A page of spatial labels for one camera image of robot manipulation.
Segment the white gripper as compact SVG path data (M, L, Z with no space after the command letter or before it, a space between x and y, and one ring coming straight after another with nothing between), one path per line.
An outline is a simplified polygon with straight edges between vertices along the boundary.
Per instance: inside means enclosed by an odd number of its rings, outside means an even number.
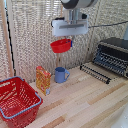
M78 20L75 24L69 24L65 20L52 21L52 34L55 37L86 34L88 32L88 21Z

